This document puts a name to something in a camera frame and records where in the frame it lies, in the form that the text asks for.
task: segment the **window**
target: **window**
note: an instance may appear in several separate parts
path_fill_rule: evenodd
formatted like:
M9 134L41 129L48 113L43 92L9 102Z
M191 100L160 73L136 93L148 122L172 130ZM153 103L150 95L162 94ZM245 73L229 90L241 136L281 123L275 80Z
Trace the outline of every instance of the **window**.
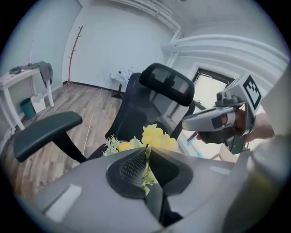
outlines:
M215 105L216 94L225 89L233 80L232 78L199 68L193 78L195 85L194 101L196 103L194 113L212 108ZM187 150L189 154L191 154L193 148L198 152L199 156L204 158L211 158L219 153L221 145L213 143L205 144L202 141L196 140L196 138L187 142L187 139L193 133L183 130L180 138L180 141L184 144L184 150Z

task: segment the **wooden floor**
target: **wooden floor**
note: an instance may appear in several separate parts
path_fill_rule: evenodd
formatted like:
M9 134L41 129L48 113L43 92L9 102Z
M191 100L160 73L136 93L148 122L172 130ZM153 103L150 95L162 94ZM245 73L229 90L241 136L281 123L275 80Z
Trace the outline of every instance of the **wooden floor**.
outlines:
M64 85L53 96L55 107L50 108L47 103L47 108L33 120L24 121L24 126L27 127L37 120L59 112L74 111L83 117L83 123L70 130L68 135L81 152L85 151L84 156L88 157L104 143L105 134L119 110L121 100L112 98L111 94L109 91L100 91L92 87ZM28 200L48 183L79 164L52 142L25 162L19 163L14 158L12 145L13 138L7 143L1 155L1 165L15 192Z

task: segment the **small white table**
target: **small white table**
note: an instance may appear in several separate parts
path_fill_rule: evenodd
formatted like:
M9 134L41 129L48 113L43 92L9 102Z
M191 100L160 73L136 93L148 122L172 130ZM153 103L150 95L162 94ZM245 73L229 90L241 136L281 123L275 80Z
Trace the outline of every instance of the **small white table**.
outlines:
M22 124L20 118L18 117L18 114L14 108L14 105L12 103L12 99L9 93L9 87L11 87L12 85L14 85L17 82L20 82L21 80L24 80L25 78L30 78L30 86L33 92L33 95L35 96L36 93L36 89L35 89L35 85L33 83L33 78L32 75L35 75L37 73L40 73L39 68L33 69L33 70L25 70L17 75L9 75L6 74L3 77L0 78L0 90L3 90L4 92L4 98L6 100L7 106L9 111L12 114L13 119L15 120L15 122L17 123L18 127L20 128L20 130L24 130L25 127ZM50 87L50 80L48 80L46 82L46 88L47 88L47 93L48 93L48 97L49 97L49 101L50 101L50 106L53 107L54 106L54 102L53 102L53 97L51 95L51 87Z

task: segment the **coat rack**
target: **coat rack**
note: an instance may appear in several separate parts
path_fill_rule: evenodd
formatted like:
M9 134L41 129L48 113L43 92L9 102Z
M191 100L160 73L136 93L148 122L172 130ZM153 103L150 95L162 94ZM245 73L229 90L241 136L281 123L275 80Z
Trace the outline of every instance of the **coat rack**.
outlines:
M72 63L73 53L76 51L75 47L76 47L77 40L78 40L79 37L82 36L82 35L80 35L80 33L81 33L82 29L83 29L83 26L82 26L82 27L79 27L79 29L80 29L80 31L79 31L79 33L78 33L78 36L77 36L76 40L75 40L75 43L74 43L74 46L73 46L73 49L72 49L72 52L71 52L71 57L69 57L69 59L70 59L70 64L69 64L69 79L68 79L68 81L67 81L67 85L69 85L69 84L73 84L73 83L70 81L71 63Z

